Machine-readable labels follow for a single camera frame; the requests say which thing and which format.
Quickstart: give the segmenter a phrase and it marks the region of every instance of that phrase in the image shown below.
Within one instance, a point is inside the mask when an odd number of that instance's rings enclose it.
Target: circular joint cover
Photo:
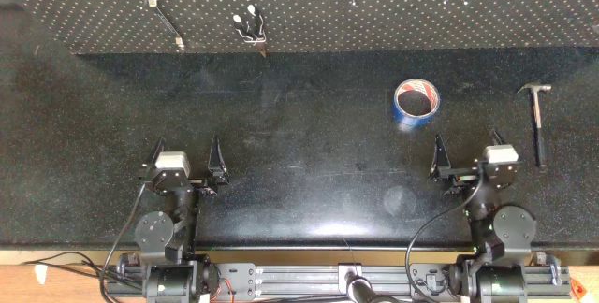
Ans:
[[[144,215],[135,229],[135,241],[142,250],[164,248],[175,232],[175,225],[170,217],[162,211]]]
[[[505,244],[530,246],[536,233],[536,220],[526,209],[505,206],[495,213],[493,228],[497,238]]]

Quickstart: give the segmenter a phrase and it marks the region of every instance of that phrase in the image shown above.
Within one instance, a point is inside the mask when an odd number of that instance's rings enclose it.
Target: hammer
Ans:
[[[534,112],[534,140],[536,144],[536,165],[545,170],[547,167],[545,156],[545,144],[543,143],[543,135],[541,134],[541,109],[539,108],[538,92],[548,92],[551,90],[549,84],[541,84],[539,82],[531,82],[525,84],[518,92],[523,89],[530,89],[533,95],[533,112]]]

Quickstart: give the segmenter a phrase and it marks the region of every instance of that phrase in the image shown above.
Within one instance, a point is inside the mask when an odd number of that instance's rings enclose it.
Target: clamp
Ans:
[[[243,21],[237,14],[233,16],[233,21],[235,21],[235,30],[240,34],[240,36],[243,38],[243,42],[245,43],[259,44],[266,42],[266,34],[264,33],[264,17],[262,16],[262,13],[251,4],[248,5],[247,10],[255,20],[256,28],[254,32],[250,32],[249,22],[245,22],[245,29],[243,28]]]
[[[177,47],[179,47],[179,50],[184,51],[185,45],[183,44],[183,38],[181,37],[179,32],[177,32],[172,23],[168,21],[167,17],[165,17],[160,8],[158,8],[158,0],[143,0],[143,5],[141,6],[141,8],[143,9],[146,6],[146,4],[148,5],[148,7],[153,9],[153,12],[156,13],[158,18],[160,18],[164,25],[167,26],[169,31],[175,35],[175,43],[177,44]]]

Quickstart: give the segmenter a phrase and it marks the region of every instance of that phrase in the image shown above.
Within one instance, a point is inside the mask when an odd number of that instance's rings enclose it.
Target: orange object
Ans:
[[[574,292],[574,296],[577,297],[578,300],[581,300],[587,294],[587,289],[580,284],[579,281],[575,279],[570,279],[572,292]]]

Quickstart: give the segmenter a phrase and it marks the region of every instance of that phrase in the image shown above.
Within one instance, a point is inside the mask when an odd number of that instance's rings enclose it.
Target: wooden surface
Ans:
[[[0,261],[7,261],[13,253],[11,263],[32,260],[47,256],[46,252],[0,252]],[[100,263],[106,252],[86,252],[94,262]],[[365,265],[397,265],[401,252],[354,252],[356,261]],[[317,265],[352,262],[349,252],[214,252],[215,262],[247,262],[247,258],[256,257],[254,262],[259,265],[296,264]],[[453,262],[455,253],[419,252],[415,254],[417,262]],[[59,258],[57,264],[78,262],[76,258]],[[584,285],[589,293],[599,297],[599,267],[570,267],[570,274]],[[39,284],[33,266],[0,266],[3,294],[0,302],[103,302],[99,294],[98,280],[82,277],[60,269],[48,268],[45,284]],[[120,299],[122,302],[143,302],[143,299]],[[573,300],[552,300],[551,303],[573,302]]]

